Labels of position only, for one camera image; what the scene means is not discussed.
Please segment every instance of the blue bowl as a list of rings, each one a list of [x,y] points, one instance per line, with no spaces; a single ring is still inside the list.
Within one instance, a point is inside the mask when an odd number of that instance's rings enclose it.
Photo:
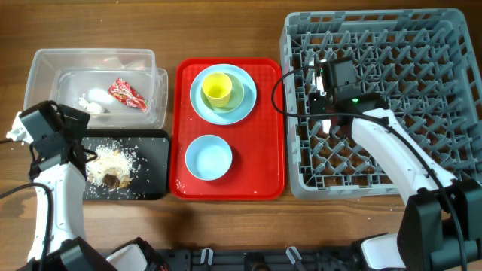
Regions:
[[[186,150],[189,172],[203,181],[213,181],[226,174],[231,162],[233,153],[229,144],[217,135],[202,135]]]

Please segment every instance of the red tray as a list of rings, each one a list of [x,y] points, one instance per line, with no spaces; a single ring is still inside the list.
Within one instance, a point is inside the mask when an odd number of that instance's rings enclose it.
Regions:
[[[208,123],[191,106],[189,92],[195,77],[216,64],[231,64],[253,78],[256,104],[238,123],[221,126]],[[267,58],[187,59],[178,67],[175,81],[174,124],[172,126],[169,187],[181,199],[268,200],[285,189],[285,127],[283,116],[271,105],[271,91],[281,77],[276,62]],[[276,102],[282,105],[282,88]],[[197,137],[213,134],[231,146],[233,163],[215,181],[201,181],[189,173],[185,164],[188,145]]]

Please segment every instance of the wooden table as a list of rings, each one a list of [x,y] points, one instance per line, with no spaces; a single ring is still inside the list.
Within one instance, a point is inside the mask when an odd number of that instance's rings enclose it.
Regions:
[[[186,0],[128,3],[47,0],[0,4],[0,133],[22,110],[36,50],[55,47],[150,48],[169,74],[173,97],[176,66],[193,56],[267,56],[279,60],[279,36],[293,11],[430,8],[452,5],[466,16],[477,54],[482,52],[482,2],[458,0],[243,1]],[[172,98],[165,129],[171,130]],[[0,145],[0,192],[27,182],[26,145]],[[33,190],[0,201],[0,270],[26,262],[35,230]],[[85,230],[96,249],[112,249],[141,236],[155,248],[285,248],[348,245],[383,232],[397,232],[404,212],[399,196],[301,201],[289,187],[272,202],[160,201],[84,203]],[[472,267],[482,269],[482,265]]]

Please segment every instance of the dish rack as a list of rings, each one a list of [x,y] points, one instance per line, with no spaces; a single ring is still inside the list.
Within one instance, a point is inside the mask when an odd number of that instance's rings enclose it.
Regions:
[[[460,180],[482,182],[479,69],[457,9],[314,11],[286,17],[283,74],[311,59],[351,56],[363,93],[380,93],[416,142]],[[286,110],[309,114],[313,71],[284,80]],[[291,191],[301,199],[397,193],[377,161],[339,127],[288,118]]]

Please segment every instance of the red snack wrapper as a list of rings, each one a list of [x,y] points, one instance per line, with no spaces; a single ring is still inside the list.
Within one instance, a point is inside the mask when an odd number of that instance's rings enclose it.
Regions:
[[[140,96],[126,81],[120,78],[109,87],[108,93],[116,98],[117,101],[129,107],[139,108],[143,112],[148,110],[148,101]]]

